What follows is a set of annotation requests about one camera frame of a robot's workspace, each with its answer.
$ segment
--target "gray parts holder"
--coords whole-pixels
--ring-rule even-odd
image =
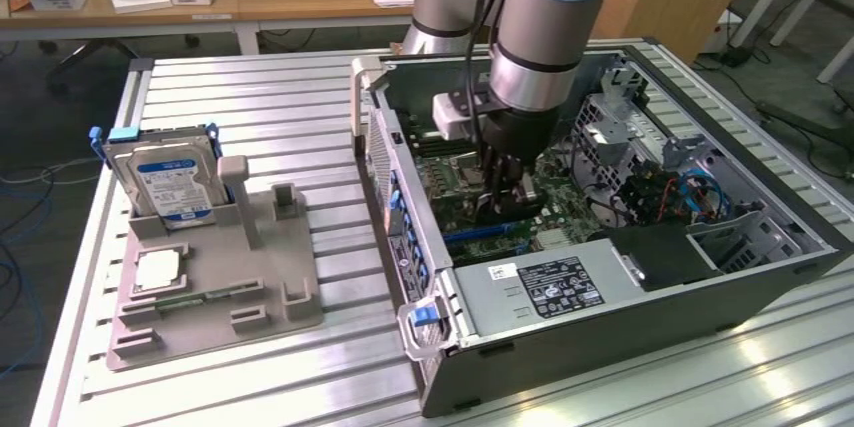
[[[219,159],[235,203],[210,225],[131,219],[111,370],[154,364],[323,321],[306,202],[294,185],[249,195],[246,157]]]

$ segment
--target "motherboard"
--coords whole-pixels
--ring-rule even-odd
[[[493,226],[476,224],[476,205],[484,192],[477,154],[464,152],[417,157],[417,167],[458,267],[584,243],[604,230],[588,196],[554,154],[544,155],[537,164],[534,183],[549,195],[540,215]]]

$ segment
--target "sticker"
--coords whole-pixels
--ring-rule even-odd
[[[502,280],[518,276],[517,264],[502,264],[490,267],[490,277],[493,277],[493,280]]]
[[[578,257],[525,267],[518,275],[545,319],[605,304]]]
[[[195,14],[193,20],[231,20],[231,14]]]
[[[193,159],[143,164],[137,167],[161,217],[193,220],[211,213],[209,193],[197,181],[199,166]]]

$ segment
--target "chair wheel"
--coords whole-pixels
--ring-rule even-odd
[[[67,95],[69,94],[69,85],[67,84],[49,84],[49,92],[51,95]]]
[[[47,40],[41,40],[39,41],[39,50],[42,50],[43,53],[51,55],[51,54],[57,53],[57,51],[59,50],[59,47],[57,47],[57,42],[50,42]]]
[[[202,44],[202,40],[195,35],[186,35],[185,36],[185,44],[191,49],[195,49]]]

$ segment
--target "aluminum extrusion table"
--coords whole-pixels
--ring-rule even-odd
[[[829,221],[852,204],[660,46],[630,41]],[[621,45],[626,41],[594,42]],[[250,157],[250,190],[306,192],[326,321],[302,333],[114,373],[105,352],[130,203],[110,171],[95,195],[33,425],[831,425],[854,419],[854,265],[737,329],[485,404],[420,415],[350,148],[350,63],[385,51],[157,61],[131,72],[117,126],[215,121]],[[668,98],[650,109],[692,127]]]

